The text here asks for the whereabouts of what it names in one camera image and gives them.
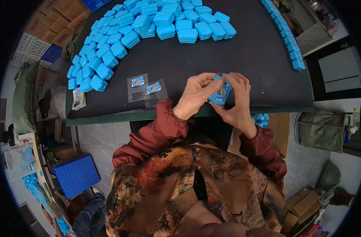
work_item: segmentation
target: black table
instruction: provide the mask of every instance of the black table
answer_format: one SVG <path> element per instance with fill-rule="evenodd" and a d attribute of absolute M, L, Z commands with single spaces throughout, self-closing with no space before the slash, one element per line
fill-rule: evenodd
<path fill-rule="evenodd" d="M 75 52 L 83 46 L 92 24 L 122 2 L 111 1 L 90 14 Z M 313 109 L 308 71 L 292 69 L 279 30 L 259 0 L 204 0 L 203 3 L 213 12 L 220 11 L 230 16 L 237 35 L 229 40 L 197 40 L 195 44 L 181 44 L 176 36 L 166 40 L 158 37 L 141 39 L 113 69 L 115 74 L 108 81 L 106 90 L 92 90 L 86 94 L 86 107 L 71 110 L 72 91 L 67 92 L 67 125 L 155 118 L 155 110 L 145 109 L 145 101 L 128 103 L 127 79 L 145 73 L 149 83 L 164 79 L 168 97 L 175 103 L 190 76 L 202 72 L 239 72 L 250 80 L 251 112 Z M 60 76 L 65 77 L 69 66 L 63 68 Z M 225 105 L 228 108 L 234 106 L 233 92 Z M 212 113 L 211 106 L 204 105 L 197 115 Z"/>

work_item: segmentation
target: stack of cardboard boxes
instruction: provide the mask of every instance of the stack of cardboard boxes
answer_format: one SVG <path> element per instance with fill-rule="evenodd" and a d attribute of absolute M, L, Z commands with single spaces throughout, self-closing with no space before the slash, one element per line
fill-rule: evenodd
<path fill-rule="evenodd" d="M 286 219 L 281 233 L 293 236 L 306 226 L 319 213 L 320 195 L 308 187 L 304 187 L 286 200 Z"/>
<path fill-rule="evenodd" d="M 67 38 L 82 30 L 90 12 L 80 0 L 45 0 L 24 31 L 63 47 Z"/>

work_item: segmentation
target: red sleeve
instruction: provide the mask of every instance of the red sleeve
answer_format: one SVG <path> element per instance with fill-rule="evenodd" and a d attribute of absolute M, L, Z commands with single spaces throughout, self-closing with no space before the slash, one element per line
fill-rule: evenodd
<path fill-rule="evenodd" d="M 286 162 L 273 147 L 274 134 L 270 129 L 257 127 L 257 135 L 252 139 L 240 136 L 240 152 L 249 159 L 270 180 L 283 188 L 283 178 L 287 173 Z"/>
<path fill-rule="evenodd" d="M 157 119 L 129 135 L 130 142 L 117 149 L 112 156 L 116 168 L 124 163 L 141 164 L 166 149 L 178 137 L 187 136 L 187 122 L 175 117 L 172 101 L 166 99 L 156 106 Z"/>

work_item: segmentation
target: shoe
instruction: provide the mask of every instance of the shoe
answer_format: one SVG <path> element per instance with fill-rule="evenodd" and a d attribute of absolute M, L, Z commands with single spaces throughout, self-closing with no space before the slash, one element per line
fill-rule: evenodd
<path fill-rule="evenodd" d="M 104 193 L 98 189 L 97 187 L 92 187 L 92 191 L 96 194 L 96 193 L 100 193 L 103 197 L 105 197 L 105 199 L 107 199 L 107 196 L 104 195 Z"/>

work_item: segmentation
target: woman's left hand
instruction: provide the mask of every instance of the woman's left hand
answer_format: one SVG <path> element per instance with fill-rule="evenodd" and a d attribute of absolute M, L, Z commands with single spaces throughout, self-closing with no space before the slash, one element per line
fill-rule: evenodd
<path fill-rule="evenodd" d="M 204 72 L 187 80 L 186 87 L 178 104 L 173 108 L 174 115 L 182 120 L 188 120 L 196 114 L 208 97 L 218 91 L 224 84 L 224 79 L 213 80 L 216 73 Z"/>

